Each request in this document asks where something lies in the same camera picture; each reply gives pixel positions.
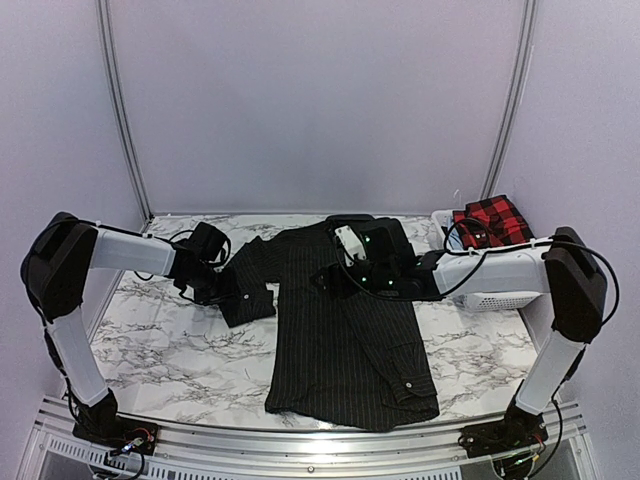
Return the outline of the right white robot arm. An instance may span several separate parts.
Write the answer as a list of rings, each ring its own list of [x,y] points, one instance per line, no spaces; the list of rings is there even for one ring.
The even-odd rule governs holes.
[[[605,310],[612,267],[570,227],[506,247],[431,250],[417,255],[394,218],[330,227],[335,263],[311,278],[333,298],[357,292],[386,301],[440,301],[475,294],[548,294],[551,332],[502,419],[468,425],[459,444],[471,457],[547,440],[543,411],[577,369],[611,315]]]

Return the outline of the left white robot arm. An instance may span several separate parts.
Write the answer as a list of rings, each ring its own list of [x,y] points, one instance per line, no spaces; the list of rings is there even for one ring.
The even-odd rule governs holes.
[[[103,445],[150,450],[158,425],[120,415],[113,390],[101,373],[83,319],[87,280],[94,270],[148,274],[172,281],[181,298],[197,305],[228,299],[219,268],[231,242],[200,222],[166,239],[57,213],[30,246],[20,277],[38,314],[50,358],[61,374],[74,419],[75,437]]]

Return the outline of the black pinstriped long sleeve shirt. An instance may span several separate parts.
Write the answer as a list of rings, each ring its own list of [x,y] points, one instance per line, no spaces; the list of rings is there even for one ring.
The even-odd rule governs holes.
[[[311,282],[335,261],[329,230],[340,223],[256,237],[222,272],[234,291],[220,306],[228,326],[278,318],[265,409],[376,432],[432,420],[437,391],[412,304],[331,298]]]

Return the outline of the white plastic laundry basket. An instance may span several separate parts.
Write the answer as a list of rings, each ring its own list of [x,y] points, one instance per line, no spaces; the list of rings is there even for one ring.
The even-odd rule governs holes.
[[[433,250],[444,248],[445,235],[453,225],[452,210],[437,210],[431,214],[434,233],[429,236],[429,245]],[[498,311],[520,309],[539,298],[541,293],[531,291],[491,292],[457,294],[452,301],[469,311]]]

